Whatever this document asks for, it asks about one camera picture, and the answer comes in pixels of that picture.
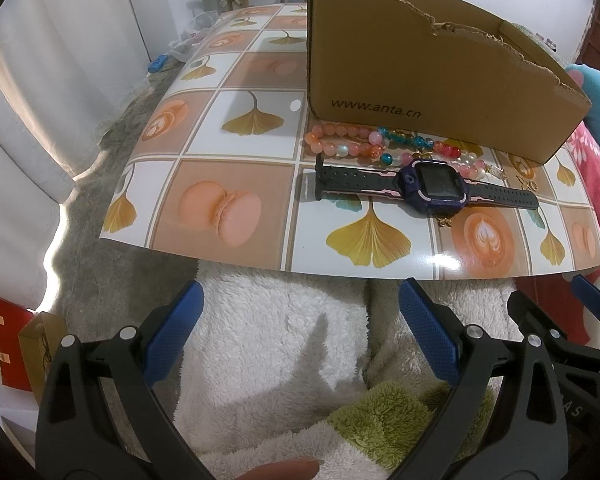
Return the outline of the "person's fingertip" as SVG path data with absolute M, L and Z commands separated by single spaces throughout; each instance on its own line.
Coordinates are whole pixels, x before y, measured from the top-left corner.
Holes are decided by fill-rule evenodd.
M 320 472 L 320 468 L 319 460 L 300 457 L 257 466 L 237 477 L 237 480 L 311 480 Z

